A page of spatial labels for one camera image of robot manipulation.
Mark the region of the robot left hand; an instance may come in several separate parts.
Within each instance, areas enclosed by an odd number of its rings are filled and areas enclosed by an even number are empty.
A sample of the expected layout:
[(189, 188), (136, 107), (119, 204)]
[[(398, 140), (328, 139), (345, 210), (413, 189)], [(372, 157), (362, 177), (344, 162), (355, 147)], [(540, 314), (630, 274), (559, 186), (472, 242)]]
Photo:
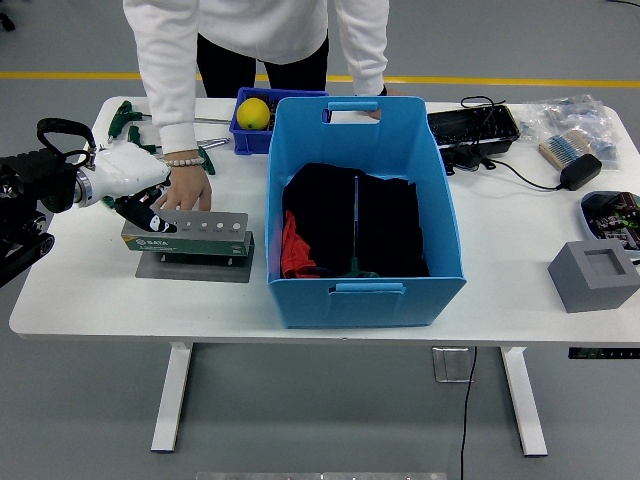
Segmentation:
[(98, 151), (76, 174), (74, 203), (95, 204), (105, 197), (123, 218), (146, 232), (176, 233), (177, 227), (163, 220), (151, 208), (154, 200), (142, 201), (149, 189), (156, 189), (169, 177), (161, 160), (134, 143), (119, 143)]

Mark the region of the person's right hand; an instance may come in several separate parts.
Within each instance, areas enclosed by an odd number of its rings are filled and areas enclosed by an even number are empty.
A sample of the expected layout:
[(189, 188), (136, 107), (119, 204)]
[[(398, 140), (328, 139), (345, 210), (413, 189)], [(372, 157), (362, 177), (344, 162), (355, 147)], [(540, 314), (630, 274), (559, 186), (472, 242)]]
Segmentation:
[(212, 189), (207, 173), (202, 167), (203, 159), (195, 152), (167, 154), (165, 163), (170, 167), (170, 186), (155, 206), (166, 210), (209, 211)]

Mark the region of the person's left hand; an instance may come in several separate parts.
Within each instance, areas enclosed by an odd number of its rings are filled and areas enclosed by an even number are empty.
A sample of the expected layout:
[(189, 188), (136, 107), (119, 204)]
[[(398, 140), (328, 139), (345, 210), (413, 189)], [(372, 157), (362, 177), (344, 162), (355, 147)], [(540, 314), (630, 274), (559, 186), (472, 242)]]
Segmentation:
[[(384, 86), (382, 91), (378, 94), (379, 97), (388, 97), (388, 96), (403, 96), (404, 93), (394, 89), (394, 88), (388, 88), (387, 86)], [(381, 115), (382, 115), (382, 111), (380, 109), (377, 110), (367, 110), (363, 112), (363, 115), (367, 115), (368, 117), (374, 119), (374, 120), (380, 120), (381, 119)]]

